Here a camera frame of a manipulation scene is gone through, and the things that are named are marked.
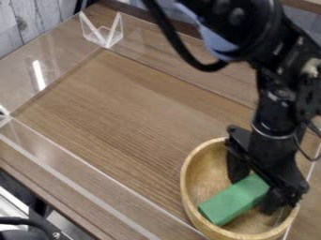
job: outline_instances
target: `wooden tabletop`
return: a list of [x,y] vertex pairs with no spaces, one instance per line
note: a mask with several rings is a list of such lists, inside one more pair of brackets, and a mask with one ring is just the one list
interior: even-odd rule
[[[95,23],[115,14],[105,3],[87,13]],[[79,22],[73,19],[58,29],[66,27],[77,29]],[[167,62],[171,51],[162,54],[153,48],[153,36],[158,35],[146,29],[150,42],[143,41],[145,57]],[[66,46],[70,44],[75,42],[67,39]],[[210,74],[196,73],[173,59],[171,71],[180,75],[184,69],[196,80],[200,77],[210,82]],[[182,208],[181,168],[197,145],[228,136],[228,125],[250,128],[256,97],[248,97],[246,102],[240,99],[253,91],[246,77],[252,74],[246,65],[230,66],[216,74],[230,83],[218,84],[218,89],[225,89],[220,92],[214,84],[200,87],[200,82],[182,81],[173,72],[99,49],[14,113],[20,122],[3,127],[2,134],[10,137],[15,129],[18,137],[11,137],[19,139],[31,155],[2,139],[0,166],[99,239],[147,239],[154,234],[162,239],[202,239],[189,228]],[[317,147],[311,134],[305,147],[311,153]],[[307,173],[311,164],[301,165]],[[319,239],[321,233],[317,177],[312,186],[291,231],[295,240]]]

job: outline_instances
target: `acrylic corner bracket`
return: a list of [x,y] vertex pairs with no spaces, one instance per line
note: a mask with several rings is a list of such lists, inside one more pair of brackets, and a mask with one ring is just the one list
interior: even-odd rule
[[103,48],[109,49],[122,40],[125,36],[122,14],[118,12],[111,28],[101,26],[97,28],[86,16],[85,12],[79,13],[79,19],[83,28],[83,35],[87,41],[94,42]]

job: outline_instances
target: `green sponge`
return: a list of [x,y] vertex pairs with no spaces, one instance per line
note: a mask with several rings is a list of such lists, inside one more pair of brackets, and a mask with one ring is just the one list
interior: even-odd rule
[[260,204],[269,188],[260,176],[252,174],[201,203],[198,211],[213,224],[222,226]]

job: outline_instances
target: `wooden bowl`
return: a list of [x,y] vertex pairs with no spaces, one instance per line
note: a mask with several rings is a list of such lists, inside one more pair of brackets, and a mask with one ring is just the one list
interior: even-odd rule
[[228,188],[225,138],[201,144],[190,153],[181,172],[181,193],[185,210],[196,228],[213,240],[277,239],[292,225],[299,207],[283,208],[272,216],[252,209],[224,227],[212,224],[197,207],[216,193]]

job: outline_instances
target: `bowl rim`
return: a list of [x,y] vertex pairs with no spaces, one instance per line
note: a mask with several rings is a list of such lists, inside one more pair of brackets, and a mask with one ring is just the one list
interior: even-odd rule
[[182,195],[182,202],[184,202],[184,206],[185,208],[189,207],[189,210],[193,214],[193,216],[197,218],[197,220],[200,221],[200,223],[205,226],[208,226],[208,228],[210,228],[212,231],[230,237],[234,239],[240,239],[240,240],[261,240],[261,239],[270,239],[274,236],[281,235],[285,230],[289,228],[289,226],[292,225],[296,216],[299,214],[299,210],[300,210],[300,204],[297,204],[297,206],[292,209],[289,216],[287,217],[287,219],[283,221],[283,223],[276,227],[272,228],[270,230],[268,230],[266,232],[261,232],[261,233],[237,233],[237,232],[232,232],[228,231],[225,229],[222,229],[221,227],[216,226],[213,223],[210,223],[205,217],[201,215],[201,213],[198,212],[197,208],[194,207],[194,204],[192,203],[192,197],[189,195],[188,192],[188,184],[186,184],[186,172],[189,169],[189,166],[192,165],[192,161],[196,157],[196,155],[200,153],[200,151],[202,149],[205,149],[206,147],[209,147],[210,145],[213,145],[214,143],[222,143],[228,138],[218,138],[218,139],[212,139],[206,142],[204,142],[192,152],[190,155],[186,158],[184,167],[182,167],[182,171],[181,171],[181,195]]

